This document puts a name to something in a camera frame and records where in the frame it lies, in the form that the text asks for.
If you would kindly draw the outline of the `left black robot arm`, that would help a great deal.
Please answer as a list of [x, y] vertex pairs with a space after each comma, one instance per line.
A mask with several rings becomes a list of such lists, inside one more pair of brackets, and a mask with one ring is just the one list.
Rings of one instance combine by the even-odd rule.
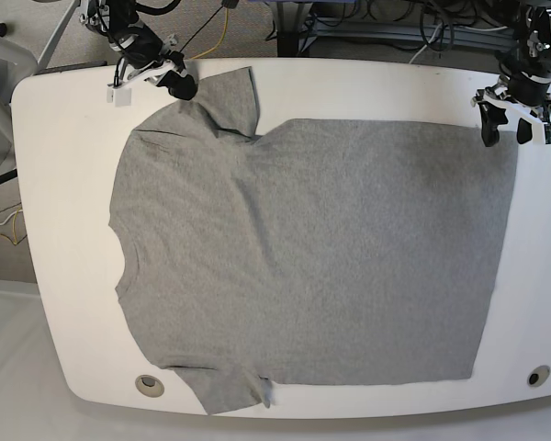
[[521, 1], [512, 26], [515, 45], [496, 55], [500, 76], [495, 85], [472, 98], [481, 117], [485, 146], [500, 141], [499, 126], [518, 118], [519, 144], [551, 144], [551, 1]]

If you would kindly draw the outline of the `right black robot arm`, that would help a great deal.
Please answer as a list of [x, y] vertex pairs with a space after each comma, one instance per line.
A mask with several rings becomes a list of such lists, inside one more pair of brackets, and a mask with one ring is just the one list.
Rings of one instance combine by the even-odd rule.
[[176, 39], [162, 40], [141, 19], [140, 14], [162, 16], [177, 8], [172, 1], [163, 7], [137, 1], [90, 0], [80, 3], [80, 22], [105, 37], [119, 55], [108, 100], [120, 102], [121, 94], [139, 80], [164, 87], [170, 96], [190, 100], [197, 94], [197, 82], [187, 71], [184, 54], [176, 51]]

